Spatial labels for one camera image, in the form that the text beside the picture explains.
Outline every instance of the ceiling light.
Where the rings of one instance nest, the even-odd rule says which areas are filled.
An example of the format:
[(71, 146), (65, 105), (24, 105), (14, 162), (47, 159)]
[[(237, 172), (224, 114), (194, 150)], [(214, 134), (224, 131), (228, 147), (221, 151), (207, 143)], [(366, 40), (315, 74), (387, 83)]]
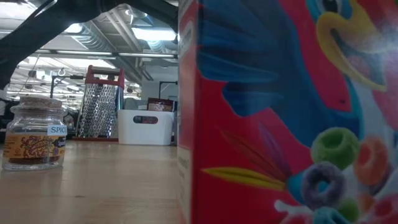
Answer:
[(174, 40), (176, 33), (172, 29), (140, 29), (132, 28), (138, 39), (146, 41)]
[(130, 96), (130, 95), (124, 95), (124, 98), (126, 99), (126, 98), (133, 98), (133, 99), (136, 99), (136, 100), (141, 100), (141, 98), (139, 98), (138, 96)]
[(71, 90), (75, 90), (75, 91), (79, 91), (80, 88), (77, 86), (67, 86), (67, 88), (71, 89)]
[(37, 70), (36, 77), (44, 81), (52, 81), (51, 75), (47, 75), (44, 70)]
[(116, 57), (107, 57), (107, 56), (87, 56), (87, 59), (116, 60)]
[(38, 54), (51, 54), (51, 50), (39, 49), (39, 50), (36, 50), (35, 53), (38, 53)]
[(55, 81), (61, 82), (61, 83), (66, 84), (66, 85), (69, 84), (67, 81), (61, 80), (59, 78), (56, 78)]
[(58, 54), (66, 54), (66, 55), (103, 55), (103, 56), (112, 56), (112, 52), (92, 52), (92, 51), (87, 51), (87, 50), (56, 50), (56, 52)]
[(92, 60), (92, 59), (62, 58), (62, 61), (75, 68), (88, 68), (89, 65), (92, 65), (94, 67), (115, 68), (115, 66), (101, 59)]
[(34, 9), (28, 4), (17, 4), (15, 2), (0, 2), (1, 12), (13, 19), (26, 19)]
[(65, 32), (70, 34), (78, 34), (83, 30), (83, 27), (80, 24), (72, 24), (68, 27)]

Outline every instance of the orange cereal loop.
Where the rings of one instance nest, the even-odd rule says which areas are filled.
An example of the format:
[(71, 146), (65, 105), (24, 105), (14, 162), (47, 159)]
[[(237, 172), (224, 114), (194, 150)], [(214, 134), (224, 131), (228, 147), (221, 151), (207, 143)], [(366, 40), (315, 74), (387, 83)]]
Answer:
[(386, 145), (377, 137), (367, 137), (361, 142), (358, 159), (354, 162), (354, 173), (364, 185), (380, 182), (388, 170)]
[(358, 195), (359, 208), (362, 214), (367, 213), (371, 207), (374, 205), (375, 199), (372, 195), (367, 193), (361, 193)]

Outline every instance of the white wall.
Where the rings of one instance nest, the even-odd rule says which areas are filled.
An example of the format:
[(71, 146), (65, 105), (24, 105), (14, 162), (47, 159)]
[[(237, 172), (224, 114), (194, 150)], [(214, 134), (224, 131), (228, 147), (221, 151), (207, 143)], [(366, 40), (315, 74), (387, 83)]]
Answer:
[[(178, 96), (178, 86), (176, 84), (164, 83), (162, 85), (162, 90), (167, 87), (161, 94), (161, 99), (168, 99), (170, 96)], [(141, 86), (141, 99), (148, 100), (148, 98), (158, 98), (159, 97), (159, 82), (142, 82)]]
[(146, 66), (146, 70), (155, 81), (175, 82), (178, 80), (177, 66), (167, 68), (162, 68), (160, 66)]

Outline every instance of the cork lid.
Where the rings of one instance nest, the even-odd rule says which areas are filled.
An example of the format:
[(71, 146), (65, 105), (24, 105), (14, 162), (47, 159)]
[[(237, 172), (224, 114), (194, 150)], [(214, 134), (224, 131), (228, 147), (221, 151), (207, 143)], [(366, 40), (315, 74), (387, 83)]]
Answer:
[(59, 109), (62, 107), (62, 102), (56, 99), (45, 97), (23, 96), (19, 100), (19, 106)]

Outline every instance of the jar label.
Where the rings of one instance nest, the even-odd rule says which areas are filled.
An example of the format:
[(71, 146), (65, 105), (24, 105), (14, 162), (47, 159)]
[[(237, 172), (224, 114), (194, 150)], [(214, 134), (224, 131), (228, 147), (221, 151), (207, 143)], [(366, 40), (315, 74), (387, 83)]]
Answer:
[(48, 136), (66, 136), (68, 129), (66, 125), (50, 124), (47, 128)]
[(13, 159), (63, 157), (66, 140), (65, 136), (7, 134), (3, 157)]

